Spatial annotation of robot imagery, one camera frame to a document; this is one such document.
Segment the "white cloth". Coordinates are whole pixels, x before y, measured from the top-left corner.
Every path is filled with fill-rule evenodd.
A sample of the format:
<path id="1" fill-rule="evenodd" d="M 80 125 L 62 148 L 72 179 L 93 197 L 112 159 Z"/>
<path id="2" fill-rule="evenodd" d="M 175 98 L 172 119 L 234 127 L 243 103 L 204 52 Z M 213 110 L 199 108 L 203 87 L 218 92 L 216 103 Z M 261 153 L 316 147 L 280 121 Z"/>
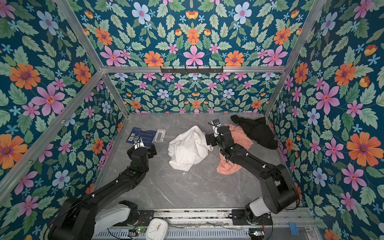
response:
<path id="1" fill-rule="evenodd" d="M 188 172 L 191 167 L 203 161 L 213 149 L 207 145 L 204 132 L 198 126 L 193 126 L 170 141 L 169 164 L 175 170 Z"/>

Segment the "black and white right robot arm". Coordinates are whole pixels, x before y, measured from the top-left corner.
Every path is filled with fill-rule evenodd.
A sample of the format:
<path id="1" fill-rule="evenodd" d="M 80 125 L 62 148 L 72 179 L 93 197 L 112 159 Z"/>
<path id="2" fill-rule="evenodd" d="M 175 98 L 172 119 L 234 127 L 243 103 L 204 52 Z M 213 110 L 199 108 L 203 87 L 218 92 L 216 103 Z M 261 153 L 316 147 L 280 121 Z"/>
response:
<path id="1" fill-rule="evenodd" d="M 245 207 L 244 217 L 250 224 L 258 223 L 262 216 L 278 214 L 300 200 L 300 194 L 287 167 L 269 164 L 250 154 L 236 144 L 228 126 L 214 127 L 214 133 L 206 135 L 207 145 L 219 146 L 227 161 L 241 166 L 260 182 L 261 196 Z"/>

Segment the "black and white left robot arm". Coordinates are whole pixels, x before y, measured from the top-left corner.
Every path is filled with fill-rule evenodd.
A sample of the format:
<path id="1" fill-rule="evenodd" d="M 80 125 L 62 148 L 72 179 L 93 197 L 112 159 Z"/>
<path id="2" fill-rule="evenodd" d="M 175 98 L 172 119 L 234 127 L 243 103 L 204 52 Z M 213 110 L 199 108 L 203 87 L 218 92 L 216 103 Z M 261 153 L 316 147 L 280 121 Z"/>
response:
<path id="1" fill-rule="evenodd" d="M 131 164 L 115 180 L 84 197 L 68 198 L 44 236 L 49 240 L 90 240 L 96 233 L 97 214 L 114 199 L 140 184 L 149 171 L 149 159 L 157 151 L 151 145 L 132 147 L 127 154 Z"/>

